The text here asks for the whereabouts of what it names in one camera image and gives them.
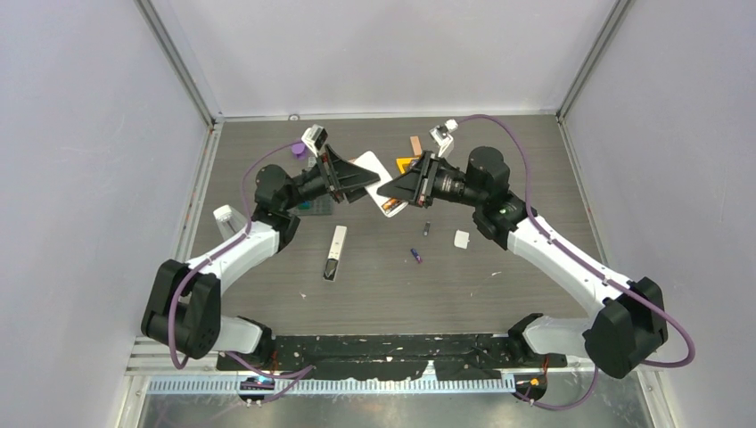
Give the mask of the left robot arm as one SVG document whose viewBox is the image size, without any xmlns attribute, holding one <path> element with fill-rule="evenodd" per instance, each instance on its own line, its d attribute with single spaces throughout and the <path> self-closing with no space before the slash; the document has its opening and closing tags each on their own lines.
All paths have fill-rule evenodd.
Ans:
<svg viewBox="0 0 756 428">
<path fill-rule="evenodd" d="M 295 177 L 275 164 L 254 163 L 251 168 L 257 173 L 254 202 L 244 205 L 241 229 L 201 256 L 168 259 L 157 270 L 141 331 L 168 347 L 177 369 L 212 351 L 239 353 L 249 367 L 266 367 L 274 355 L 272 343 L 264 339 L 268 328 L 222 315 L 224 293 L 292 241 L 300 224 L 293 208 L 325 195 L 353 202 L 380 180 L 378 173 L 343 159 L 329 144 L 316 155 L 315 166 Z"/>
</svg>

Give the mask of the white battery cover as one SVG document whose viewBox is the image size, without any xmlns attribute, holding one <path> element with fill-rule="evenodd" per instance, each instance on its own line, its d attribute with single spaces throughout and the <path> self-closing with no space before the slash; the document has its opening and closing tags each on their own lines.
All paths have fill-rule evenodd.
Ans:
<svg viewBox="0 0 756 428">
<path fill-rule="evenodd" d="M 470 234 L 463 230 L 456 230 L 453 244 L 456 248 L 467 249 L 470 242 Z"/>
</svg>

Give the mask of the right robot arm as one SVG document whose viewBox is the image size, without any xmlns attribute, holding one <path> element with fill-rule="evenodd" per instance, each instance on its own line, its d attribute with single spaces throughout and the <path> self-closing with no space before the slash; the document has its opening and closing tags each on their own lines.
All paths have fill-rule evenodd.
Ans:
<svg viewBox="0 0 756 428">
<path fill-rule="evenodd" d="M 661 287 L 648 277 L 633 281 L 612 271 L 529 214 L 509 176 L 503 154 L 492 147 L 475 148 L 465 170 L 426 151 L 377 193 L 421 208 L 436 199 L 473 207 L 473 222 L 485 238 L 527 260 L 585 310 L 584 319 L 531 315 L 513 326 L 508 345 L 514 362 L 531 366 L 545 354 L 563 354 L 625 377 L 669 337 Z"/>
</svg>

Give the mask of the orange battery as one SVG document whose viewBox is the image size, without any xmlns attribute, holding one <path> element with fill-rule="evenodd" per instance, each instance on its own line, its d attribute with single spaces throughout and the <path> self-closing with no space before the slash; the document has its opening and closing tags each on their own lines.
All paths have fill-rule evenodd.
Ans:
<svg viewBox="0 0 756 428">
<path fill-rule="evenodd" d="M 399 200 L 389 200 L 382 205 L 382 209 L 386 215 L 391 214 L 395 210 L 401 210 L 406 205 L 405 202 Z"/>
</svg>

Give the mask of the slim white remote control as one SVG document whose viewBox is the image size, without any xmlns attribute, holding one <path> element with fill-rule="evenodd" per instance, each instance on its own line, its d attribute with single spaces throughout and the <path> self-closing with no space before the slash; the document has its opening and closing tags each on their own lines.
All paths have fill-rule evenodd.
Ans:
<svg viewBox="0 0 756 428">
<path fill-rule="evenodd" d="M 346 226 L 336 226 L 334 228 L 333 237 L 323 270 L 323 279 L 325 281 L 332 282 L 335 280 L 347 232 L 348 228 Z"/>
</svg>

